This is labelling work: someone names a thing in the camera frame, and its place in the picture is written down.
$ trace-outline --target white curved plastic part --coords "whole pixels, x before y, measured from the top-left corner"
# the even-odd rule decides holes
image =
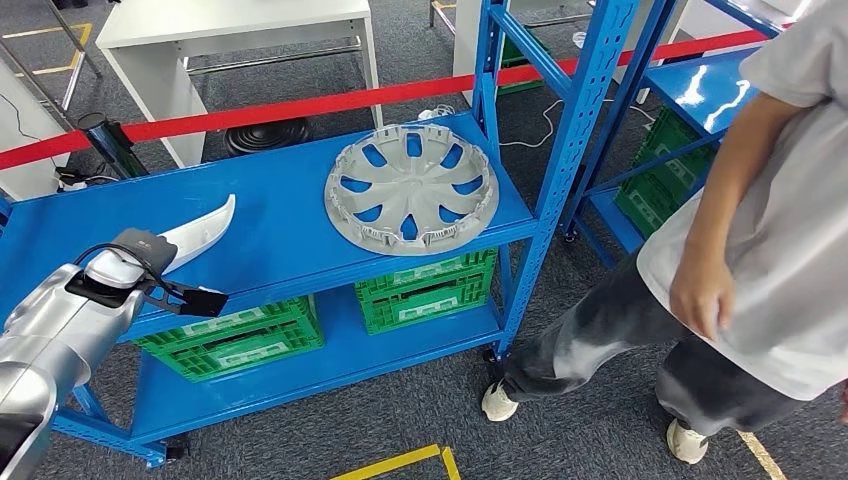
[[[177,256],[165,269],[163,275],[182,267],[215,245],[230,226],[235,209],[236,196],[231,193],[227,197],[227,203],[221,208],[161,233],[160,235],[165,237],[168,243],[177,246]]]
[[[382,162],[373,161],[374,149]],[[339,233],[389,255],[429,255],[470,242],[492,220],[498,199],[497,177],[480,147],[437,125],[392,126],[345,147],[324,188]]]

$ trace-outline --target sneaker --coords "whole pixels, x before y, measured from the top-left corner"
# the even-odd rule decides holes
[[[489,385],[486,393],[483,394],[481,406],[486,412],[486,417],[493,422],[503,422],[518,409],[518,402],[513,402],[506,396],[502,383],[496,382]]]
[[[707,453],[710,445],[707,437],[694,430],[687,430],[680,426],[675,418],[668,430],[665,432],[665,440],[671,454],[690,465],[700,462]]]

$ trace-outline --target green plastic crate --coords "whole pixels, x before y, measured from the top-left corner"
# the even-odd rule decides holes
[[[493,269],[454,278],[429,287],[360,302],[370,335],[413,325],[486,303]]]
[[[615,204],[644,238],[657,231],[674,213],[663,208],[664,202],[657,202],[654,195],[653,186],[640,179],[621,189],[615,197]]]
[[[642,143],[634,166],[698,140],[698,134],[664,108]],[[709,168],[715,149],[704,146],[630,178],[615,197],[619,209],[646,238],[686,200],[700,175]]]
[[[361,282],[356,282],[356,296],[360,302],[384,298],[429,287],[435,283],[453,280],[478,272],[492,271],[495,268],[497,248],[467,253],[423,267],[410,268]]]
[[[324,346],[323,335],[312,336],[300,327],[298,322],[271,325],[156,358],[189,381],[200,382]]]
[[[550,55],[551,50],[542,44],[541,40],[530,32],[530,36],[536,40],[543,49]],[[510,67],[520,67],[521,65],[529,65],[530,61],[524,57],[524,54],[521,53],[521,50],[515,46],[514,43],[509,39],[509,37],[504,38],[504,49],[503,55],[501,55],[501,68],[510,68]],[[542,80],[533,80],[530,82],[522,82],[516,83],[513,85],[506,85],[503,87],[498,87],[498,96],[500,95],[508,95],[510,93],[521,92],[524,90],[530,90],[531,88],[538,88],[544,85],[545,82]]]
[[[311,295],[292,298],[148,335],[135,343],[154,355],[161,355],[288,321],[300,322],[300,328],[312,329],[312,335],[318,336],[317,322],[312,321],[315,316],[312,302]]]

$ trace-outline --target white desk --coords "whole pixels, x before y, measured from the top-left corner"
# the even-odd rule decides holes
[[[21,80],[15,77],[12,69],[0,61],[0,93],[20,112],[21,131],[36,138],[50,138],[65,133],[65,130],[38,103],[38,99]],[[18,132],[15,110],[0,98],[0,152],[36,141]],[[68,162],[68,154],[57,155],[53,157],[53,161],[59,166],[65,166]],[[0,170],[0,190],[13,200],[26,200],[56,193],[59,181],[53,168],[53,161],[45,158],[26,165]],[[0,213],[3,210],[2,192],[0,192]]]
[[[358,36],[368,88],[379,86],[368,0],[123,0],[97,46],[148,120],[206,113],[181,59]],[[372,107],[382,126],[382,110]],[[197,165],[205,133],[163,138],[180,168]]]

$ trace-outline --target blue shelf board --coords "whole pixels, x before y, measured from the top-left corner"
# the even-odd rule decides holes
[[[618,188],[611,188],[590,195],[589,202],[595,207],[601,220],[604,221],[607,229],[612,232],[619,245],[627,253],[633,253],[645,243],[645,239],[615,204],[615,196],[618,190]]]
[[[739,63],[757,49],[649,68],[645,85],[702,136],[730,126],[758,90],[742,79]]]
[[[325,346],[253,369],[191,383],[142,354],[134,442],[145,443],[280,405],[497,340],[497,310],[483,305],[368,335],[351,286],[315,296]]]
[[[763,0],[706,0],[707,3],[730,15],[752,29],[774,38],[794,23],[797,17],[787,15]]]
[[[434,123],[481,146],[498,177],[500,203],[489,227],[452,252],[390,257],[344,239],[324,207],[336,156],[353,133],[183,170],[51,195],[13,205],[0,236],[0,321],[54,269],[124,228],[163,232],[236,195],[229,230],[207,252],[168,276],[231,295],[231,313],[531,237],[537,220],[468,113]],[[148,305],[122,340],[200,321]]]

